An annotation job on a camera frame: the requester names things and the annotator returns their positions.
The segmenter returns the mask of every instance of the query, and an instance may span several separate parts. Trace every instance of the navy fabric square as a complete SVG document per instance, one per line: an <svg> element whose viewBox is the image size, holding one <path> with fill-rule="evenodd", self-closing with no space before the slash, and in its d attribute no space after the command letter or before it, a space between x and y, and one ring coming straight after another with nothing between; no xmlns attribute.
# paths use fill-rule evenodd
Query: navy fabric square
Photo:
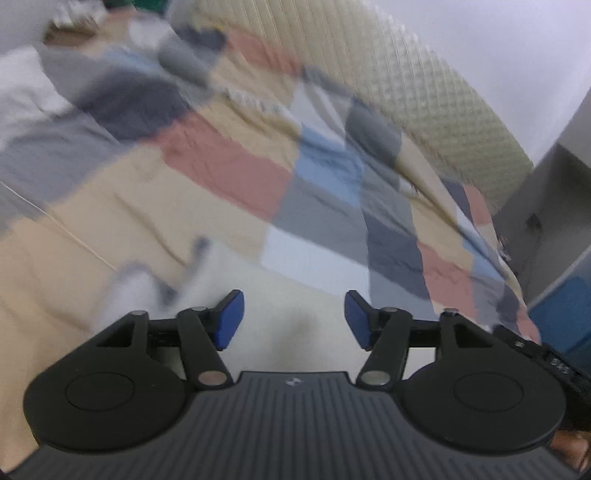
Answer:
<svg viewBox="0 0 591 480"><path fill-rule="evenodd" d="M468 196L466 195L463 185L456 181L447 179L441 179L441 182L443 183L443 186L447 188L449 195L452 196L454 202L457 203L464 215L466 215L469 220L474 223L472 212L470 211L470 202L468 201Z"/></svg>
<svg viewBox="0 0 591 480"><path fill-rule="evenodd" d="M517 312L519 310L519 300L517 295L509 288L509 285L505 284L505 290L503 296L496 306L497 312L499 312L499 320L501 323L510 330L519 333L517 328Z"/></svg>
<svg viewBox="0 0 591 480"><path fill-rule="evenodd" d="M217 28L208 28L197 31L190 25L179 28L177 35L193 47L208 48L213 51L222 51L226 48L228 39L224 32Z"/></svg>
<svg viewBox="0 0 591 480"><path fill-rule="evenodd" d="M76 106L119 141L150 137L190 111L174 84L126 69L102 79Z"/></svg>
<svg viewBox="0 0 591 480"><path fill-rule="evenodd" d="M387 227L366 212L363 215L368 229L369 269L399 284L416 297L429 299L417 239Z"/></svg>

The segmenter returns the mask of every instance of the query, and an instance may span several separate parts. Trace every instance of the bed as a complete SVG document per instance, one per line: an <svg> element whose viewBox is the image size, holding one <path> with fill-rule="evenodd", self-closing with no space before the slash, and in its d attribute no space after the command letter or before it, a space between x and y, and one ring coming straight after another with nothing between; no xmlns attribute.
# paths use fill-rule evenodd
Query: bed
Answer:
<svg viewBox="0 0 591 480"><path fill-rule="evenodd" d="M174 31L136 12L79 51L0 59L2 469L35 448L31 379L130 310L242 289L233 375L354 376L367 354L343 318L350 289L539 341L491 199L307 60L211 15Z"/></svg>

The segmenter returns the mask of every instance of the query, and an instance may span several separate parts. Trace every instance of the gray fabric square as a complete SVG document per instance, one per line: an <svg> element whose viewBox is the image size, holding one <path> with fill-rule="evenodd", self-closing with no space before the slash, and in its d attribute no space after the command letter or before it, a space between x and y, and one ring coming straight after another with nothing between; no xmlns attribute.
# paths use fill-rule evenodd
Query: gray fabric square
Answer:
<svg viewBox="0 0 591 480"><path fill-rule="evenodd" d="M308 83L322 87L323 90L334 93L335 95L341 95L347 98L353 96L350 89L342 83L335 82L317 67L304 65L302 67L301 77Z"/></svg>
<svg viewBox="0 0 591 480"><path fill-rule="evenodd" d="M49 203L130 147L89 115L74 111L13 139L0 152L0 179L37 205Z"/></svg>
<svg viewBox="0 0 591 480"><path fill-rule="evenodd" d="M158 52L158 61L163 68L201 87L209 84L209 73L218 60L219 52L206 47L192 47L176 36L166 39Z"/></svg>
<svg viewBox="0 0 591 480"><path fill-rule="evenodd" d="M272 224L367 265L367 230L361 210L297 176Z"/></svg>
<svg viewBox="0 0 591 480"><path fill-rule="evenodd" d="M80 98L94 85L100 84L103 78L120 69L107 61L88 58L71 48L37 45L35 49L41 57L43 72L57 93L73 105L78 105Z"/></svg>
<svg viewBox="0 0 591 480"><path fill-rule="evenodd" d="M389 123L384 116L370 110L361 101L354 99L345 123L346 143L379 160L394 166L400 153L402 136L400 129Z"/></svg>
<svg viewBox="0 0 591 480"><path fill-rule="evenodd" d="M363 156L365 169L360 192L363 211L387 227L416 236L408 199L400 192L400 177L389 166Z"/></svg>
<svg viewBox="0 0 591 480"><path fill-rule="evenodd" d="M375 309L396 307L412 313L418 320L439 320L431 300L411 294L400 284L388 280L374 270L369 272L369 295Z"/></svg>
<svg viewBox="0 0 591 480"><path fill-rule="evenodd" d="M39 215L42 215L39 210L0 185L0 235L9 228L12 221L22 217L35 219Z"/></svg>
<svg viewBox="0 0 591 480"><path fill-rule="evenodd" d="M472 296L478 325L495 326L501 323L499 302L505 295L505 283L494 278L472 274ZM514 323L517 321L515 310Z"/></svg>

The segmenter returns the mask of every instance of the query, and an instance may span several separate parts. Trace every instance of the beige fabric square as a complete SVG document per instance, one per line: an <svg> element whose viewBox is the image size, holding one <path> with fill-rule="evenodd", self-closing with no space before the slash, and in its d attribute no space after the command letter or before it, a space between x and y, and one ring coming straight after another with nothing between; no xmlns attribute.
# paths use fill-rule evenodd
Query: beige fabric square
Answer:
<svg viewBox="0 0 591 480"><path fill-rule="evenodd" d="M430 246L439 257L463 270L472 271L473 257L462 245L464 238L428 199L409 198L418 240Z"/></svg>
<svg viewBox="0 0 591 480"><path fill-rule="evenodd" d="M438 206L452 224L457 225L456 202L453 201L421 150L404 132L395 168Z"/></svg>
<svg viewBox="0 0 591 480"><path fill-rule="evenodd" d="M166 166L155 145L134 148L97 181L108 184L122 209L145 225L149 231L143 235L182 264L200 236L217 239L248 258L260 257L268 224ZM154 260L145 262L153 265Z"/></svg>
<svg viewBox="0 0 591 480"><path fill-rule="evenodd" d="M295 123L220 97L200 108L199 114L224 137L237 141L253 155L293 171L300 155L300 129Z"/></svg>
<svg viewBox="0 0 591 480"><path fill-rule="evenodd" d="M274 100L288 106L293 100L297 79L284 73L255 67L237 51L227 51L210 74L217 86L250 93L260 100Z"/></svg>

